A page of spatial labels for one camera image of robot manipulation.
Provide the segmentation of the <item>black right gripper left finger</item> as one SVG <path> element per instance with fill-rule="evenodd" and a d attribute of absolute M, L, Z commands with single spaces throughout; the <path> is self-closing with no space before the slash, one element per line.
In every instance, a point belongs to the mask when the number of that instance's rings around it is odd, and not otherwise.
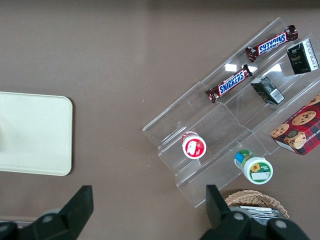
<path fill-rule="evenodd" d="M 18 228 L 13 221 L 0 224 L 2 240 L 76 240 L 94 211 L 93 188 L 83 185 L 57 213 L 47 213 Z"/>

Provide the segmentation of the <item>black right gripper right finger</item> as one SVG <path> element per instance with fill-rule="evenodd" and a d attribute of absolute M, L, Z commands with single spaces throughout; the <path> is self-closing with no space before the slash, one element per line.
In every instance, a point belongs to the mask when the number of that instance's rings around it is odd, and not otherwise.
<path fill-rule="evenodd" d="M 293 221 L 274 218 L 262 225 L 239 210 L 230 210 L 216 185 L 206 186 L 206 212 L 211 223 L 202 240 L 308 240 Z"/>

